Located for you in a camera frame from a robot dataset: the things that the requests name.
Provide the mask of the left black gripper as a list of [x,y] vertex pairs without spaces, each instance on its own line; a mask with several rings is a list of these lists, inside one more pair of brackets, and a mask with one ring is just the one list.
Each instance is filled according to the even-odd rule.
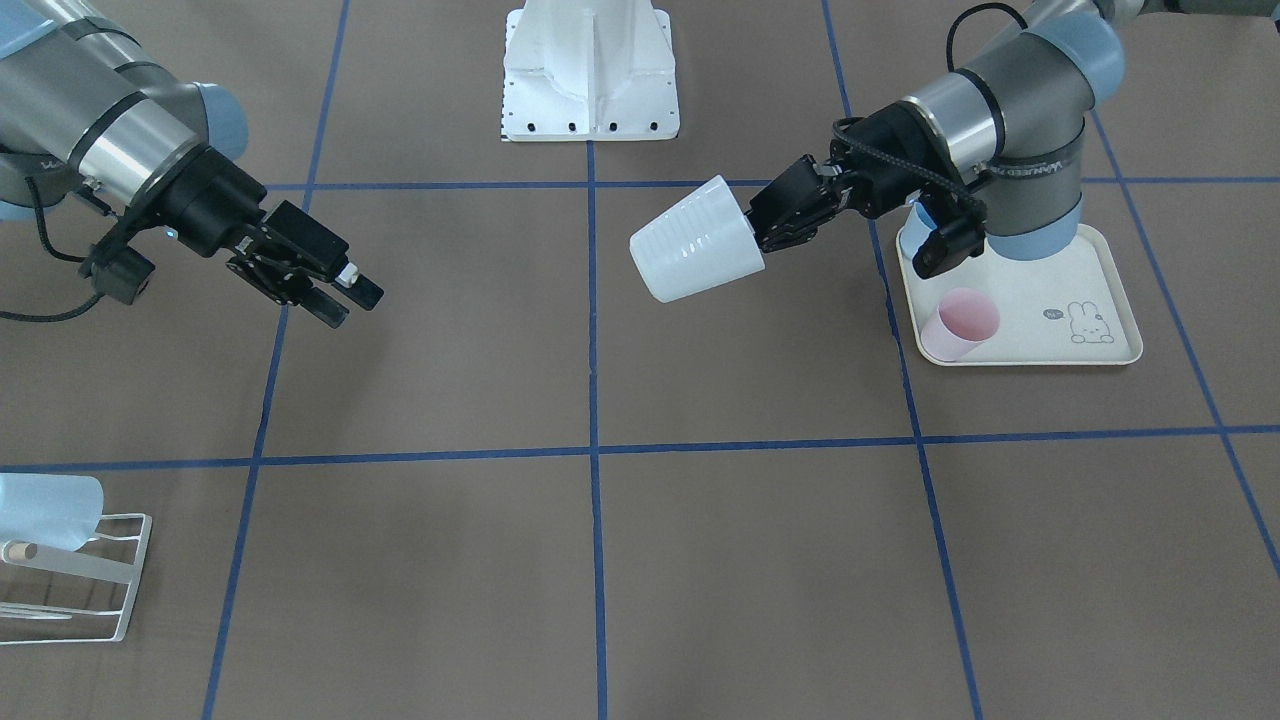
[[951,161],[920,109],[904,100],[832,126],[829,156],[800,156],[748,205],[762,254],[810,242],[824,223],[854,210],[878,219],[918,191],[951,181]]

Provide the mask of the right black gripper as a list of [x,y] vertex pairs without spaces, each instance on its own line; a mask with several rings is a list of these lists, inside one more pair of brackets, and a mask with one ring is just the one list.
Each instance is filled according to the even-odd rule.
[[242,281],[278,305],[302,307],[326,327],[342,327],[349,309],[324,291],[338,290],[365,311],[385,291],[351,263],[349,245],[292,202],[262,209],[266,188],[211,146],[195,146],[141,197],[143,217],[177,232],[201,258],[220,251]]

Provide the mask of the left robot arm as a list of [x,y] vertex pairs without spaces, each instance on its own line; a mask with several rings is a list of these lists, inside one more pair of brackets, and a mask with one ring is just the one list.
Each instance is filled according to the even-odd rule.
[[832,126],[829,156],[805,155],[753,197],[763,252],[805,243],[854,210],[868,219],[918,201],[933,227],[915,274],[951,272],[987,249],[1039,259],[1070,243],[1082,209],[1085,115],[1125,76],[1117,26],[1140,8],[1036,1],[972,60]]

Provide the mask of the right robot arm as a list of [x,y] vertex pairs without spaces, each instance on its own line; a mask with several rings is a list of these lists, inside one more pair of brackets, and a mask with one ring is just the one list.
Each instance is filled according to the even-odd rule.
[[45,251],[92,288],[69,311],[4,319],[133,304],[155,265],[131,243],[152,228],[201,258],[227,252],[247,284],[332,328],[348,304],[381,301],[342,237],[292,202],[262,208],[268,190],[238,163],[248,131],[237,97],[178,79],[91,4],[5,1],[1,90],[3,219],[32,219]]

